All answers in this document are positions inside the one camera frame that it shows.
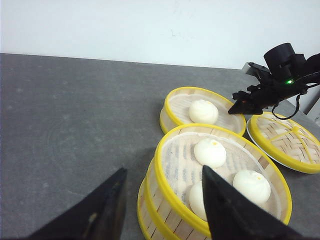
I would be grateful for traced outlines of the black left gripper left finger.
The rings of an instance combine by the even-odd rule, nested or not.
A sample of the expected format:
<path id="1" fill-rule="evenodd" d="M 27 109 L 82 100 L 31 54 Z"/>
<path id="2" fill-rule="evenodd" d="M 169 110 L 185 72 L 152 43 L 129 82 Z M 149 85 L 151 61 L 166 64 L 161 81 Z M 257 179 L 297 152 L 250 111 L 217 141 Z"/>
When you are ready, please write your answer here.
<path id="1" fill-rule="evenodd" d="M 127 204 L 127 169 L 120 168 L 79 203 L 28 240 L 119 240 Z"/>

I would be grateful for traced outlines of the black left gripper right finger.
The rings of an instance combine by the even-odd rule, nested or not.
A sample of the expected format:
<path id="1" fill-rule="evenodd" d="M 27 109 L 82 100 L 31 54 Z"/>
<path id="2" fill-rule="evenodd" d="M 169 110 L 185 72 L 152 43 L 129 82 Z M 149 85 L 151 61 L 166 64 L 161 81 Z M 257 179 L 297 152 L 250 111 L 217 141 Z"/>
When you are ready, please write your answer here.
<path id="1" fill-rule="evenodd" d="M 213 240 L 306 240 L 258 207 L 209 166 L 202 168 L 203 200 Z"/>

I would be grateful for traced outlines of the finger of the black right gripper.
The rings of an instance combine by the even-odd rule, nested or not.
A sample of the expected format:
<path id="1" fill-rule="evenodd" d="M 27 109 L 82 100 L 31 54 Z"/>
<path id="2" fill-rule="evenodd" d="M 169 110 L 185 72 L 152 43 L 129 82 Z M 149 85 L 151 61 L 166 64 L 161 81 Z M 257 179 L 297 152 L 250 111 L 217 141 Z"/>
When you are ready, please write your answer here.
<path id="1" fill-rule="evenodd" d="M 228 110 L 228 114 L 261 115 L 263 113 L 263 101 L 259 99 L 236 100 Z"/>

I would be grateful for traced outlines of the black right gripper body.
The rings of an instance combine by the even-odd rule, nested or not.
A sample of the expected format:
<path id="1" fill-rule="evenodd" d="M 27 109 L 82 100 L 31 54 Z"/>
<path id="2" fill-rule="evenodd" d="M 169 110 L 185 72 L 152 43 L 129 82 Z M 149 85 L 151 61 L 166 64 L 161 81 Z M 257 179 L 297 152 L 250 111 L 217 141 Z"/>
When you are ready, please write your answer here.
<path id="1" fill-rule="evenodd" d="M 319 54 L 305 58 L 304 54 L 295 53 L 290 43 L 283 43 L 263 57 L 267 66 L 262 66 L 255 76 L 259 84 L 233 93 L 235 101 L 261 100 L 266 109 L 293 96 L 305 95 L 309 88 L 320 84 Z"/>

